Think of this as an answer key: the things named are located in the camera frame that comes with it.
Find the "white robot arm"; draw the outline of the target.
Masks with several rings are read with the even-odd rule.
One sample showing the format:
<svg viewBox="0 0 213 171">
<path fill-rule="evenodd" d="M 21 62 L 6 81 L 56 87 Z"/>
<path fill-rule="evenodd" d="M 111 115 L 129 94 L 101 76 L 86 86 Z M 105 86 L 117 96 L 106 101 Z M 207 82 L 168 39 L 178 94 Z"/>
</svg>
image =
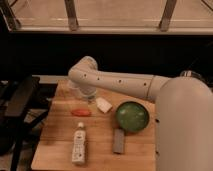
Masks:
<svg viewBox="0 0 213 171">
<path fill-rule="evenodd" d="M 213 171 L 213 91 L 200 79 L 103 72 L 90 56 L 68 77 L 86 97 L 100 87 L 155 105 L 156 171 Z"/>
</svg>

